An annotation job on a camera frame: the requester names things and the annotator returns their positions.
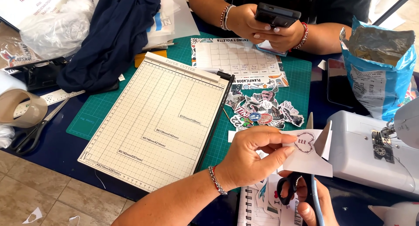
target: ruler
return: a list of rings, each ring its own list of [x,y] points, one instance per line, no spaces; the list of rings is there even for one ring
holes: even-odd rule
[[[55,104],[57,102],[60,102],[62,100],[66,100],[67,98],[72,98],[74,96],[77,96],[79,94],[84,93],[84,90],[80,91],[80,92],[72,92],[72,93],[66,93],[64,90],[60,89],[57,91],[54,91],[52,93],[48,93],[45,95],[42,95],[41,98],[45,99],[47,105],[52,105]],[[13,117],[19,117],[21,115],[23,115],[26,110],[28,109],[29,104],[31,103],[30,100],[28,101],[24,101],[21,104],[19,104],[16,109],[15,112],[13,113]]]

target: black scissors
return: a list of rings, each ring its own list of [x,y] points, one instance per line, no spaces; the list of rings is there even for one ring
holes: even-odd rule
[[[310,116],[308,117],[308,122],[307,122],[308,129],[313,128],[312,115],[313,114],[311,113]],[[320,136],[314,142],[314,150],[320,157],[323,155],[323,151],[326,146],[326,141],[330,132],[331,125],[332,125],[332,121],[329,121],[329,123],[321,132]],[[278,181],[278,185],[276,186],[277,192],[281,192],[282,186],[284,185],[285,182],[288,182],[290,184],[290,187],[288,189],[288,196],[286,198],[279,196],[281,203],[284,205],[288,205],[290,203],[291,198],[297,192],[297,183],[300,178],[303,178],[306,181],[307,198],[305,202],[307,202],[313,208],[314,213],[316,215],[317,226],[325,226],[323,214],[320,208],[320,202],[318,201],[318,196],[317,196],[317,183],[316,183],[316,180],[314,179],[313,174],[292,172],[288,177],[280,179]]]
[[[61,108],[66,104],[66,102],[68,102],[69,99],[70,98],[64,100],[59,106],[57,106],[57,108],[54,109],[54,111],[52,111],[37,125],[16,132],[8,149],[13,150],[18,155],[28,154],[29,152],[33,151],[39,144],[39,138],[41,136],[42,130],[44,130],[49,121],[61,110]]]

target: navy blue fabric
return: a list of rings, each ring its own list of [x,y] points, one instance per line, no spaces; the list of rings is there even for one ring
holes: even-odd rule
[[[70,92],[101,90],[114,84],[148,43],[146,30],[160,9],[160,0],[100,0],[90,33],[57,77]]]

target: blue foil bag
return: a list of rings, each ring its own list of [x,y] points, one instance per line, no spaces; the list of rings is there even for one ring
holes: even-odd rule
[[[348,80],[357,100],[372,117],[389,121],[403,103],[416,63],[413,30],[367,25],[355,17],[352,35],[340,41]]]

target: smartphone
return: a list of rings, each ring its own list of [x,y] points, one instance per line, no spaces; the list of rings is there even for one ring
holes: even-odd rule
[[[359,104],[349,84],[345,65],[342,61],[327,60],[327,100],[353,108]]]
[[[268,23],[274,27],[288,28],[299,20],[301,12],[277,7],[274,5],[259,3],[256,9],[255,19],[263,23]]]

